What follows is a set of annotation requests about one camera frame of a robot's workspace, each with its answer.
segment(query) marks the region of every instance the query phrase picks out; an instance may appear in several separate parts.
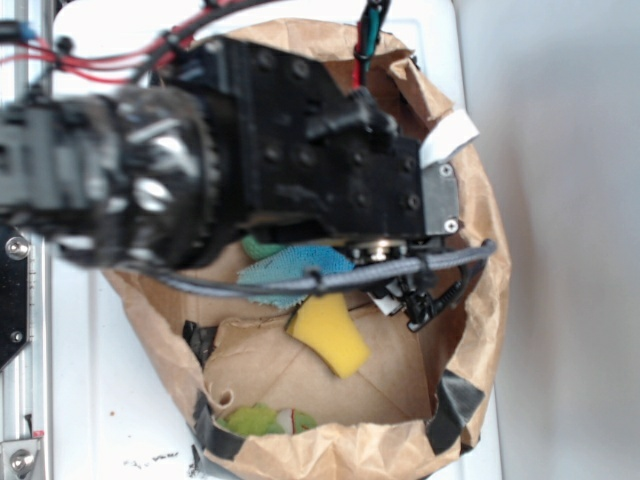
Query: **black cable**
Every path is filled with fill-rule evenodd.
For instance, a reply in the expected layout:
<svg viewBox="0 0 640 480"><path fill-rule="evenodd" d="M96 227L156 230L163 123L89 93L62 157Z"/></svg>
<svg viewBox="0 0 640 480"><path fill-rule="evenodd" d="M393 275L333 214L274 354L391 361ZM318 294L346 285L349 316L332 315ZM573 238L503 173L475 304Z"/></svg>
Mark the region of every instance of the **black cable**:
<svg viewBox="0 0 640 480"><path fill-rule="evenodd" d="M142 63L139 67L136 68L135 72L129 79L130 84L136 84L140 81L140 79L147 73L149 70L152 70L153 67L160 61L162 57L164 57L167 53L171 52L174 48L172 44L180 43L184 39L190 37L195 34L198 30L205 27L211 22L219 20L220 18L226 17L227 15L231 15L232 13L239 12L241 10L245 10L247 8L256 7L258 5L264 5L267 3L276 2L279 0L244 0L244 1L236 1L233 3L229 3L222 7L213 8L207 15L199 18L194 21L192 24L187 25L184 29L179 32L175 32L172 35L175 37L172 38L171 42L162 43L157 49L152 51L149 54L149 58Z"/></svg>
<svg viewBox="0 0 640 480"><path fill-rule="evenodd" d="M251 297L256 295L314 295L342 292L368 287L382 280L414 275L430 270L445 270L478 260L486 260L496 250L494 242L487 240L481 247L455 252L427 254L422 258L409 257L359 267L351 272L331 275L309 275L305 278L259 285L238 285L187 277L166 271L141 270L176 290L208 297Z"/></svg>

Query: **metal bracket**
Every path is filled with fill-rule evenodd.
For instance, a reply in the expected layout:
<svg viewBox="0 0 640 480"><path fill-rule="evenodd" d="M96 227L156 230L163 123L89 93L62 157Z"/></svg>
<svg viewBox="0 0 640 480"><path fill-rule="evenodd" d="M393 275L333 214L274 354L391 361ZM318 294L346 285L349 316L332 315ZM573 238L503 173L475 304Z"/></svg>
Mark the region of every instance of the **metal bracket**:
<svg viewBox="0 0 640 480"><path fill-rule="evenodd" d="M29 341L29 250L29 242L16 229L0 225L0 370Z"/></svg>
<svg viewBox="0 0 640 480"><path fill-rule="evenodd" d="M40 438L0 443L0 450L2 450L0 480L44 479L44 462L41 460L40 445Z"/></svg>

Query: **brown paper bag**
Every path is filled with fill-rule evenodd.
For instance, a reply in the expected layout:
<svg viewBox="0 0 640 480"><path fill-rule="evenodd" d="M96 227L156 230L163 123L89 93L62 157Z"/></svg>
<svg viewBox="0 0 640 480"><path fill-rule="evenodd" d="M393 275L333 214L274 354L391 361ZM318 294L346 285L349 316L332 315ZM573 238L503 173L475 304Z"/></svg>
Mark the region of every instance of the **brown paper bag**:
<svg viewBox="0 0 640 480"><path fill-rule="evenodd" d="M325 62L350 86L353 27L279 20L236 31ZM420 73L411 52L383 35L368 86L405 135L423 139L452 104ZM419 334L404 314L383 316L362 294L348 295L352 317L373 353L353 377L340 380L308 348L284 333L287 313L239 299L184 295L151 279L106 273L149 357L206 455L247 479L411 479L429 475L480 436L493 384L511 269L494 195L478 155L466 147L453 160L463 228L458 240L499 248L463 303ZM227 247L199 278L234 282L250 264L239 245ZM447 282L447 273L442 276ZM218 326L204 371L181 337L185 320ZM293 436L239 438L212 417L265 402L306 410L317 429Z"/></svg>

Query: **bolt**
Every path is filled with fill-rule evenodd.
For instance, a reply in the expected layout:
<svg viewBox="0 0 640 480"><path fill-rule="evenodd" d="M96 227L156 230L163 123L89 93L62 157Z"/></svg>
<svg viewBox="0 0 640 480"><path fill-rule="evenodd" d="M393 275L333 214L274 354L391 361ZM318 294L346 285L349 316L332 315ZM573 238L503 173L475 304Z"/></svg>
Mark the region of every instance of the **bolt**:
<svg viewBox="0 0 640 480"><path fill-rule="evenodd" d="M11 260L23 260L27 258L29 250L29 242L22 237L12 237L4 246L4 251Z"/></svg>
<svg viewBox="0 0 640 480"><path fill-rule="evenodd" d="M413 172L415 170L415 168L416 168L416 160L415 160L415 158L406 157L404 159L403 167L404 167L404 171L405 172L407 172L407 173Z"/></svg>
<svg viewBox="0 0 640 480"><path fill-rule="evenodd" d="M444 165L440 166L440 175L442 175L443 177L450 177L451 175L453 175L453 167L451 165L449 165L448 163L445 163Z"/></svg>
<svg viewBox="0 0 640 480"><path fill-rule="evenodd" d="M33 469L33 462L35 461L35 457L28 450L20 449L11 455L11 459L9 463L11 464L11 468L19 477L25 476Z"/></svg>
<svg viewBox="0 0 640 480"><path fill-rule="evenodd" d="M456 233L458 231L458 221L455 218L450 218L444 222L444 231L447 233Z"/></svg>
<svg viewBox="0 0 640 480"><path fill-rule="evenodd" d="M312 151L301 149L298 152L298 160L305 167L313 167L316 164L316 157Z"/></svg>
<svg viewBox="0 0 640 480"><path fill-rule="evenodd" d="M356 203L360 207L366 207L369 204L369 199L364 193L359 193L356 197Z"/></svg>
<svg viewBox="0 0 640 480"><path fill-rule="evenodd" d="M218 39L207 42L204 49L209 53L218 53L222 49L222 42Z"/></svg>
<svg viewBox="0 0 640 480"><path fill-rule="evenodd" d="M306 61L302 60L301 58L296 58L291 64L291 68L293 70L293 75L296 78L300 80L305 80L309 78L309 73L310 73L309 64Z"/></svg>
<svg viewBox="0 0 640 480"><path fill-rule="evenodd" d="M16 330L11 334L11 341L13 343L20 343L23 338L24 338L24 335L22 334L22 332L19 332L18 330Z"/></svg>
<svg viewBox="0 0 640 480"><path fill-rule="evenodd" d="M282 150L275 143L268 143L263 150L264 158L270 163L277 163L282 157Z"/></svg>
<svg viewBox="0 0 640 480"><path fill-rule="evenodd" d="M353 154L353 156L351 157L351 161L357 167L361 167L362 165L364 165L364 157L362 156L362 154L360 152L355 152Z"/></svg>
<svg viewBox="0 0 640 480"><path fill-rule="evenodd" d="M407 208L409 210L417 210L420 207L420 197L415 193L407 197Z"/></svg>
<svg viewBox="0 0 640 480"><path fill-rule="evenodd" d="M258 66L261 70L273 70L276 66L276 57L269 50L260 50L258 52Z"/></svg>

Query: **blue fabric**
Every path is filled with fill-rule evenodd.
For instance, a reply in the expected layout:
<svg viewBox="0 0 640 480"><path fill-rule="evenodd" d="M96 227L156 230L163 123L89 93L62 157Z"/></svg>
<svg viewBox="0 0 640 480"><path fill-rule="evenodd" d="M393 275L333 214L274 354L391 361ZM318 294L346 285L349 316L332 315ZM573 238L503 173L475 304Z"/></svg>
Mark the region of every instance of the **blue fabric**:
<svg viewBox="0 0 640 480"><path fill-rule="evenodd" d="M317 268L322 275L328 275L351 271L354 265L331 247L287 247L242 270L238 283L251 285L294 280L303 278L305 270L310 267ZM305 298L304 295L261 295L250 300L286 309L302 303Z"/></svg>

